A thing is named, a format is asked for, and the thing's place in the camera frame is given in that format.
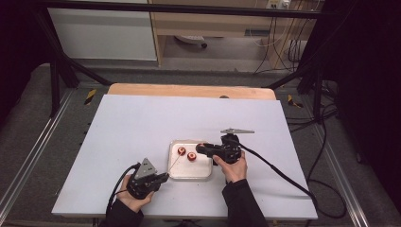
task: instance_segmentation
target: small red part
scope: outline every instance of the small red part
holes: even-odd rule
[[[178,154],[183,156],[183,155],[185,155],[185,153],[186,153],[186,149],[184,147],[179,147],[178,148]]]
[[[197,159],[197,154],[194,152],[189,152],[188,155],[186,156],[188,158],[189,161],[195,161],[195,159]]]

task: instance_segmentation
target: white tabletop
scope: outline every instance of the white tabletop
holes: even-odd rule
[[[279,101],[175,96],[105,95],[52,213],[65,217],[104,217],[121,174],[148,158],[167,171],[174,140],[221,144],[221,130],[239,134],[252,148],[292,180],[307,188]],[[312,200],[261,160],[246,153],[248,182],[266,218],[317,218]],[[225,218],[225,186],[219,166],[207,181],[169,179],[143,208],[148,218]]]

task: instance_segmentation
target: person's right hand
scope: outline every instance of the person's right hand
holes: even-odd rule
[[[234,164],[227,164],[217,155],[213,155],[213,160],[221,166],[221,171],[226,176],[227,183],[235,183],[239,180],[247,178],[247,161],[245,160],[245,152],[241,151],[241,158]]]

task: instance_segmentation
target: person's left hand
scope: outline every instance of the person's left hand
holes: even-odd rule
[[[142,206],[151,202],[151,198],[154,192],[150,192],[143,200],[138,200],[134,198],[127,191],[127,183],[130,179],[131,175],[127,175],[124,177],[123,183],[121,184],[120,193],[117,194],[117,198],[122,201],[126,206],[128,206],[133,212],[138,213]]]

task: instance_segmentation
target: hand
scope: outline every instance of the hand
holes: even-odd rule
[[[213,155],[213,160],[221,166],[221,171],[226,176],[226,181],[235,183],[239,180],[247,178],[247,161],[245,160],[245,152],[241,151],[241,157],[234,164],[227,164],[217,155]]]
[[[124,177],[123,183],[121,184],[120,193],[117,194],[117,198],[122,201],[126,206],[128,206],[133,212],[138,213],[142,206],[151,202],[151,198],[154,192],[150,192],[143,200],[138,200],[134,198],[127,191],[127,183],[131,175]]]

